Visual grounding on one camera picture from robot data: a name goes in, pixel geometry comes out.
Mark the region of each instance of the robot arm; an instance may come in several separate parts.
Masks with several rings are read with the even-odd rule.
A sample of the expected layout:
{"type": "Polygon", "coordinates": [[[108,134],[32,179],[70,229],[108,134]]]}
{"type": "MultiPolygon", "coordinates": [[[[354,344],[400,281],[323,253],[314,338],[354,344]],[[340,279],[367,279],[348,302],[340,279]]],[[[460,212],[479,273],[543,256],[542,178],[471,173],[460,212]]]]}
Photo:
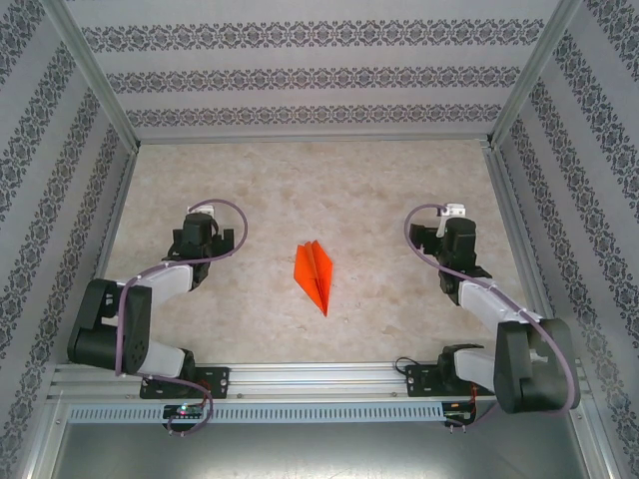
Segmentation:
{"type": "MultiPolygon", "coordinates": [[[[173,244],[163,262],[216,257],[234,247],[233,230],[219,228],[213,209],[187,214],[183,227],[173,230],[173,244]]],[[[196,374],[193,353],[150,338],[151,313],[169,298],[198,287],[209,273],[209,264],[176,265],[142,278],[126,299],[123,372],[161,375],[192,380],[196,374]]],[[[87,285],[74,324],[67,353],[69,359],[115,369],[117,327],[103,318],[117,315],[123,282],[93,279],[87,285]]]]}
{"type": "MultiPolygon", "coordinates": [[[[463,205],[447,205],[438,229],[410,226],[410,240],[439,264],[472,278],[485,286],[439,272],[440,287],[450,299],[472,312],[496,337],[494,354],[476,344],[446,346],[438,366],[443,380],[469,381],[494,391],[501,408],[509,413],[560,409],[567,395],[566,377],[557,357],[539,333],[520,316],[523,306],[513,310],[491,292],[496,282],[476,265],[474,250],[476,225],[464,218],[463,205]]],[[[544,319],[526,311],[557,343],[570,364],[577,383],[570,330],[561,319],[544,319]]],[[[579,404],[575,391],[572,407],[579,404]]]]}

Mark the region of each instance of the paper airplane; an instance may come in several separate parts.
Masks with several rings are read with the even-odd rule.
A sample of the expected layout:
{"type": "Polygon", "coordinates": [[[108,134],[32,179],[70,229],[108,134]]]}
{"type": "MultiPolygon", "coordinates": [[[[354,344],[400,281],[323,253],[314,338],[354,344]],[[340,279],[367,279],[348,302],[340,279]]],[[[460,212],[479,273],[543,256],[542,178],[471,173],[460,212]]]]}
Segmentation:
{"type": "Polygon", "coordinates": [[[323,315],[328,315],[332,261],[317,241],[298,246],[294,278],[323,315]]]}

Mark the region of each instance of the patterned wallpaper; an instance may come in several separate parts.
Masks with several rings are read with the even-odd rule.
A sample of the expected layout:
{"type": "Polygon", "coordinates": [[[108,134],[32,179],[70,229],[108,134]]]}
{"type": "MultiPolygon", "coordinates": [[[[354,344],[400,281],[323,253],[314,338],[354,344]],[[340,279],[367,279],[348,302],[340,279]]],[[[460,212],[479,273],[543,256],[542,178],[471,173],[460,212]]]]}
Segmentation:
{"type": "Polygon", "coordinates": [[[639,11],[585,0],[501,145],[622,477],[639,477],[639,11]]]}
{"type": "Polygon", "coordinates": [[[0,15],[0,478],[9,478],[48,366],[66,360],[129,155],[41,5],[3,2],[0,15]]]}
{"type": "Polygon", "coordinates": [[[489,133],[557,0],[75,0],[142,140],[489,133]]]}

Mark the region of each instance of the purple cable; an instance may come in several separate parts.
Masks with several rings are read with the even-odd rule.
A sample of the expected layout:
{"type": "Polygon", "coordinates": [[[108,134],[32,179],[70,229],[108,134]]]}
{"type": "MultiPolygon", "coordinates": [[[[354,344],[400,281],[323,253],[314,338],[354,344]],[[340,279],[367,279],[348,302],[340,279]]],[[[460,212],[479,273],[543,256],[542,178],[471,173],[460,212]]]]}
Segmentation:
{"type": "MultiPolygon", "coordinates": [[[[116,336],[116,376],[120,376],[122,374],[122,356],[123,356],[123,349],[124,349],[125,304],[126,304],[127,294],[129,293],[129,289],[132,286],[134,286],[143,277],[148,276],[149,274],[151,274],[153,272],[156,272],[156,271],[159,271],[161,269],[165,269],[167,267],[175,267],[175,266],[181,266],[181,265],[185,265],[185,264],[188,264],[188,265],[190,265],[190,264],[202,264],[202,263],[206,263],[206,262],[219,261],[220,259],[224,259],[225,257],[229,257],[232,254],[235,254],[238,251],[238,249],[240,249],[243,246],[243,244],[245,243],[245,241],[247,240],[247,235],[249,234],[249,221],[247,220],[247,216],[240,209],[240,207],[238,207],[234,203],[231,203],[231,202],[229,202],[227,200],[219,200],[219,199],[205,200],[203,202],[199,202],[196,205],[193,205],[192,207],[190,207],[189,208],[189,213],[191,211],[193,211],[197,207],[201,207],[202,205],[211,205],[211,204],[227,205],[227,206],[233,208],[236,212],[238,212],[238,214],[240,214],[240,217],[242,217],[242,222],[244,223],[244,233],[242,234],[242,239],[240,239],[240,242],[238,243],[238,245],[236,247],[234,247],[229,252],[227,252],[225,254],[222,254],[220,256],[205,257],[205,258],[202,258],[202,259],[187,259],[187,260],[184,260],[184,261],[163,262],[162,264],[157,264],[157,265],[152,266],[152,267],[150,267],[148,269],[145,269],[144,271],[140,272],[135,277],[132,277],[131,279],[129,279],[126,282],[126,284],[122,288],[122,293],[120,294],[120,302],[118,303],[118,330],[117,330],[117,336],[116,336]]],[[[191,386],[191,387],[193,387],[195,389],[198,389],[198,390],[204,392],[206,398],[209,400],[209,403],[210,403],[211,407],[209,408],[209,412],[207,414],[207,417],[202,422],[200,422],[197,425],[195,425],[189,431],[185,431],[185,432],[180,433],[181,436],[186,436],[188,434],[192,434],[192,433],[198,431],[200,428],[204,427],[204,425],[209,421],[209,419],[211,419],[211,417],[213,416],[213,396],[211,395],[211,393],[205,387],[201,386],[200,384],[196,384],[195,382],[185,381],[183,379],[177,379],[177,378],[173,378],[173,377],[154,376],[154,378],[156,380],[160,380],[160,381],[173,382],[175,384],[191,386]]],[[[169,423],[167,424],[167,427],[169,428],[169,432],[170,433],[174,432],[171,429],[171,422],[173,421],[173,419],[174,418],[170,418],[169,419],[169,423]]]]}
{"type": "Polygon", "coordinates": [[[488,416],[492,416],[495,413],[495,411],[498,409],[497,405],[498,403],[494,402],[490,407],[488,407],[486,412],[484,412],[481,416],[479,416],[479,419],[475,419],[470,424],[464,424],[463,422],[458,421],[457,419],[452,419],[450,417],[446,417],[444,419],[444,422],[449,422],[451,424],[456,425],[457,427],[462,427],[463,431],[466,432],[466,429],[469,429],[471,427],[474,428],[477,424],[485,421],[488,416]]]}
{"type": "Polygon", "coordinates": [[[406,221],[403,224],[403,234],[404,234],[404,237],[406,238],[406,242],[408,243],[408,246],[410,246],[410,249],[412,249],[413,252],[417,254],[417,256],[419,256],[426,263],[430,264],[433,267],[436,267],[440,271],[446,272],[448,274],[452,274],[453,276],[457,276],[458,278],[463,279],[464,281],[469,281],[469,282],[472,282],[473,284],[477,284],[478,286],[483,287],[484,289],[488,289],[488,291],[492,292],[499,299],[505,302],[508,305],[508,307],[510,307],[519,316],[523,317],[526,321],[528,321],[532,325],[532,327],[535,328],[535,330],[539,333],[539,335],[548,343],[548,345],[550,346],[550,349],[552,349],[552,352],[555,353],[555,356],[557,356],[559,364],[561,365],[561,368],[563,369],[563,373],[566,376],[566,384],[568,386],[568,395],[566,397],[566,402],[561,407],[561,409],[559,409],[557,413],[562,414],[562,413],[568,412],[570,408],[572,407],[572,403],[575,401],[575,381],[574,381],[574,378],[572,377],[572,371],[570,370],[570,365],[568,364],[568,360],[566,359],[566,356],[563,355],[557,343],[552,339],[552,337],[550,337],[550,334],[548,334],[546,330],[543,327],[541,327],[539,323],[535,321],[535,319],[530,314],[528,314],[527,311],[519,307],[519,305],[515,301],[510,299],[501,290],[497,289],[496,287],[492,287],[491,285],[485,284],[481,281],[478,281],[477,279],[470,277],[466,274],[455,271],[454,269],[450,269],[448,267],[442,266],[441,264],[433,261],[428,256],[423,254],[412,243],[412,241],[410,240],[410,220],[412,219],[415,213],[421,210],[424,210],[426,208],[436,208],[438,211],[442,211],[446,209],[446,207],[443,205],[426,204],[413,209],[408,214],[408,216],[406,217],[406,221]]]}
{"type": "Polygon", "coordinates": [[[173,424],[173,421],[180,417],[180,416],[171,416],[169,418],[169,421],[167,422],[167,429],[169,429],[169,434],[172,434],[172,435],[174,433],[180,434],[180,437],[188,436],[189,434],[198,432],[200,429],[202,429],[204,426],[206,426],[209,423],[209,420],[213,417],[213,396],[211,395],[211,392],[206,387],[201,386],[200,384],[197,384],[195,382],[185,381],[184,379],[178,379],[175,377],[153,376],[153,379],[157,381],[172,382],[174,384],[179,384],[181,386],[193,387],[194,389],[198,389],[202,391],[206,399],[209,401],[209,411],[207,412],[207,416],[202,421],[200,421],[195,426],[193,426],[191,429],[189,429],[188,431],[178,432],[171,429],[171,424],[173,424]]]}

